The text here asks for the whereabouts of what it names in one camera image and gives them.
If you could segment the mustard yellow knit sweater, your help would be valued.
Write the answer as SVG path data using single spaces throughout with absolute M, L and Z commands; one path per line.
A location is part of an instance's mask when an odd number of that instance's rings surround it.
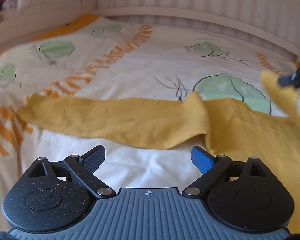
M 261 73 L 271 100 L 287 116 L 253 111 L 233 98 L 202 100 L 197 92 L 184 101 L 127 98 L 90 100 L 50 98 L 34 94 L 18 109 L 19 118 L 53 132 L 104 138 L 128 146 L 168 150 L 201 135 L 212 154 L 235 160 L 260 157 L 285 185 L 295 201 L 289 229 L 300 232 L 299 94 L 281 88 L 277 76 Z

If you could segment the white leaf-print bed cover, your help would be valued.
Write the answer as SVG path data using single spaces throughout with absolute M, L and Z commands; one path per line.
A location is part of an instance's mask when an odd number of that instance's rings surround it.
M 96 145 L 106 161 L 96 172 L 114 189 L 184 187 L 199 176 L 190 161 L 201 135 L 168 150 L 138 148 L 40 128 L 17 111 L 37 94 L 90 100 L 142 98 L 182 102 L 233 98 L 253 111 L 285 118 L 260 81 L 261 73 L 286 75 L 295 63 L 250 51 L 204 31 L 111 21 L 100 17 L 74 33 L 31 41 L 0 57 L 0 230 L 8 224 L 1 204 L 38 157 L 51 161 Z

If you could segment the orange bed sheet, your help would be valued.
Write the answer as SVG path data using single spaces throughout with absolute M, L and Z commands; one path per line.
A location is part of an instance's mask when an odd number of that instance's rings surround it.
M 68 35 L 68 34 L 76 32 L 80 29 L 83 29 L 84 27 L 88 26 L 89 24 L 93 23 L 94 21 L 98 20 L 99 18 L 100 18 L 99 15 L 85 14 L 85 15 L 79 16 L 78 18 L 74 19 L 70 23 L 61 25 L 58 28 L 53 28 L 49 31 L 41 30 L 36 33 L 31 33 L 31 34 L 16 38 L 16 39 L 0 46 L 0 57 L 5 51 L 9 50 L 10 48 L 12 48 L 14 46 L 17 46 L 17 45 L 20 45 L 23 43 L 27 43 L 27 42 L 31 42 L 31 41 L 39 41 L 39 40 L 44 40 L 47 38 Z

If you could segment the white wooden bed frame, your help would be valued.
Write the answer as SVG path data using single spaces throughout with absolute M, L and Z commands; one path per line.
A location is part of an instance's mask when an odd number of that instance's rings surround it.
M 85 13 L 203 29 L 300 58 L 300 0 L 17 0 L 0 20 L 0 51 Z

